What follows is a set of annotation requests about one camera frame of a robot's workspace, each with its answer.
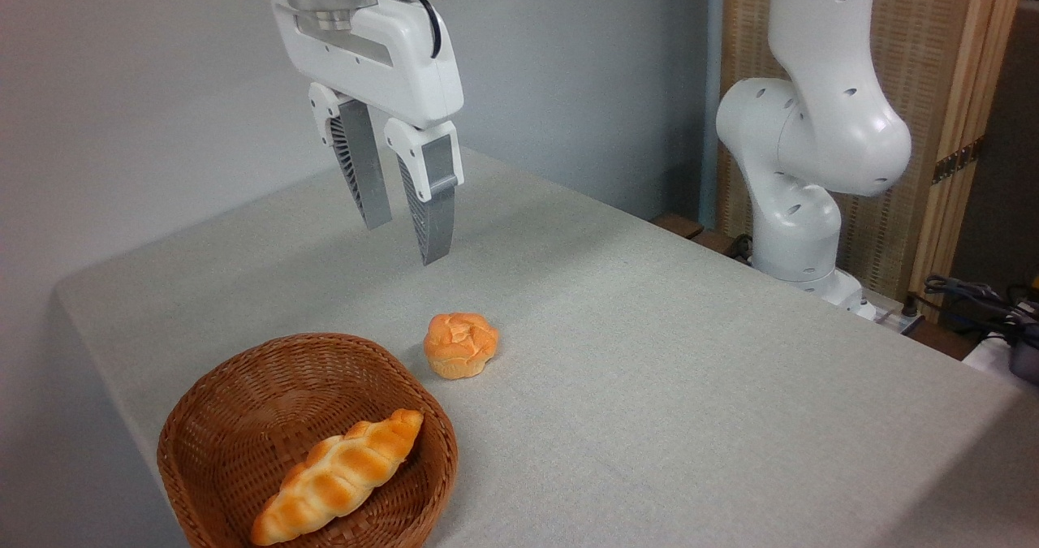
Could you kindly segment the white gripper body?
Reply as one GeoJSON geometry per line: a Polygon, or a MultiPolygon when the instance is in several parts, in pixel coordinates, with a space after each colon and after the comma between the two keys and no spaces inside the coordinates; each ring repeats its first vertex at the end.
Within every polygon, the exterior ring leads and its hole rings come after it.
{"type": "Polygon", "coordinates": [[[312,82],[419,129],[463,108],[451,37],[441,26],[441,49],[433,56],[432,25],[422,4],[378,0],[356,9],[348,30],[326,31],[287,0],[270,1],[291,63],[312,82]]]}

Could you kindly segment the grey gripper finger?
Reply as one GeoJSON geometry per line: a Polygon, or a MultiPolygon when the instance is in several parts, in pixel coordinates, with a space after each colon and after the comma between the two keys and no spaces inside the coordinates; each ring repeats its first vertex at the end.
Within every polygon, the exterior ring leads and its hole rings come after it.
{"type": "Polygon", "coordinates": [[[420,259],[424,265],[430,265],[451,249],[455,190],[464,183],[456,127],[447,120],[420,130],[403,120],[390,118],[385,137],[398,158],[420,259]]]}
{"type": "Polygon", "coordinates": [[[318,82],[308,90],[321,142],[334,151],[361,218],[369,230],[392,220],[385,176],[369,108],[318,82]]]}

